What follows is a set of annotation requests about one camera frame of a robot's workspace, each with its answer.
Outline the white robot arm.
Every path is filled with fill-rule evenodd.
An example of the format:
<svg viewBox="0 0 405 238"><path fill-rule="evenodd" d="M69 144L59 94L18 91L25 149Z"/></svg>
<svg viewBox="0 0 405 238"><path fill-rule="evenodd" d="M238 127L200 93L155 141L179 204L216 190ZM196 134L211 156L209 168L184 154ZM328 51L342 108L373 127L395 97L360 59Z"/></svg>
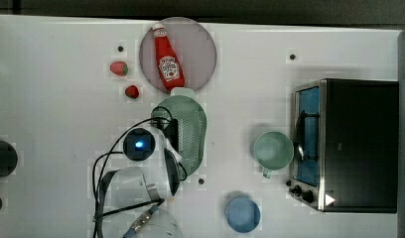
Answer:
<svg viewBox="0 0 405 238"><path fill-rule="evenodd" d="M179 154L179 122L154 118L121 137L120 156L131 165L107 172L98 183L96 238L184 238L162 204L189 173Z"/></svg>

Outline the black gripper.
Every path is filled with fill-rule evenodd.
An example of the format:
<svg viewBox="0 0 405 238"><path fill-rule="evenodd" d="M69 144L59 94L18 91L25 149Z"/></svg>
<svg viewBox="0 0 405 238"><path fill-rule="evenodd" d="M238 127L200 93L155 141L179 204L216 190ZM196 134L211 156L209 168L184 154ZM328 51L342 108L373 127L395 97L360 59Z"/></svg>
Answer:
<svg viewBox="0 0 405 238"><path fill-rule="evenodd" d="M163 132L174 149L179 148L179 122L177 119L155 119L151 125Z"/></svg>

